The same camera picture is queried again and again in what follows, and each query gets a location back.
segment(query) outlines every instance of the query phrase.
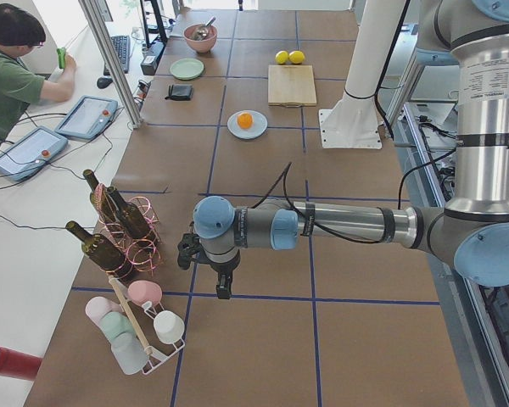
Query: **man's hand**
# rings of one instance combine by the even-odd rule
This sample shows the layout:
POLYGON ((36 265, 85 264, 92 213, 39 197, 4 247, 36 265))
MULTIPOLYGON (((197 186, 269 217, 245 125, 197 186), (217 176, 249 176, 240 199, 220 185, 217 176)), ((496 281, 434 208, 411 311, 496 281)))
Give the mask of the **man's hand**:
POLYGON ((75 76, 77 62, 68 53, 64 57, 65 67, 62 75, 56 82, 44 81, 41 99, 53 100, 54 102, 65 102, 70 99, 74 93, 75 76))
POLYGON ((72 57, 71 55, 69 55, 68 53, 66 54, 66 57, 64 58, 65 61, 66 61, 66 65, 65 65, 65 68, 70 68, 72 70, 76 70, 77 68, 77 62, 76 60, 74 59, 74 57, 72 57))

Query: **green plate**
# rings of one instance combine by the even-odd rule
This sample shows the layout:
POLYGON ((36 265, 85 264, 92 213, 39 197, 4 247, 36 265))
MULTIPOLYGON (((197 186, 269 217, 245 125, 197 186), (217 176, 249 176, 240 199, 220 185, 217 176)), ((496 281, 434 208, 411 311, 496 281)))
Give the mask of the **green plate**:
POLYGON ((182 81, 198 78, 202 72, 204 72, 204 63, 194 58, 179 59, 170 67, 170 73, 182 81))

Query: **red cylinder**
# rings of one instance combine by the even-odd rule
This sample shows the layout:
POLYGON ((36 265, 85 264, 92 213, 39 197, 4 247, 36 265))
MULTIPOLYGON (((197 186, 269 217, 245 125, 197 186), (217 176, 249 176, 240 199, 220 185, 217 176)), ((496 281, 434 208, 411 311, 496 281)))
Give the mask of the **red cylinder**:
POLYGON ((34 380, 42 358, 0 347, 0 376, 34 380))

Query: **brown glass bottle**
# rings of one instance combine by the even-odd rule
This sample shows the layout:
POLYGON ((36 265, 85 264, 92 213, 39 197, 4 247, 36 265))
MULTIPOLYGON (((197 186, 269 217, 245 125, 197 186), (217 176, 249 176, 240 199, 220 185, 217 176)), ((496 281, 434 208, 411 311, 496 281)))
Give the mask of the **brown glass bottle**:
MULTIPOLYGON (((119 191, 117 191, 117 188, 108 187, 107 192, 117 207, 115 217, 123 225, 128 236, 135 240, 144 239, 157 243, 158 238, 156 234, 153 229, 151 229, 151 226, 149 226, 149 223, 140 212, 139 208, 134 203, 125 201, 119 191)), ((138 242, 138 244, 146 247, 150 243, 142 240, 138 242)))
POLYGON ((100 233, 92 235, 74 220, 66 224, 66 230, 81 240, 83 253, 109 275, 121 282, 129 282, 138 273, 136 267, 106 236, 100 233))
MULTIPOLYGON (((87 183, 91 188, 91 193, 89 195, 91 204, 96 210, 98 210, 98 207, 96 205, 96 197, 94 193, 96 191, 96 187, 99 185, 100 182, 98 182, 98 179, 96 178, 96 175, 92 170, 84 170, 83 178, 87 180, 87 183)), ((115 211, 116 207, 114 206, 111 198, 108 196, 106 188, 104 186, 102 194, 102 204, 100 205, 100 212, 103 218, 102 221, 106 224, 109 232, 111 233, 115 241, 119 241, 121 240, 121 238, 123 238, 124 231, 122 227, 120 227, 120 225, 117 224, 118 221, 117 218, 115 218, 115 211)))

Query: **orange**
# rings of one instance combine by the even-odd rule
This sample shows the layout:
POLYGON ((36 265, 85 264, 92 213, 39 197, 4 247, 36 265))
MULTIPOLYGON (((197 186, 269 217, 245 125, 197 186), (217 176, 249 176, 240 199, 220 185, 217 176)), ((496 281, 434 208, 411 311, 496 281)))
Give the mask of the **orange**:
POLYGON ((247 112, 238 114, 238 125, 244 130, 249 129, 253 125, 253 115, 247 112))

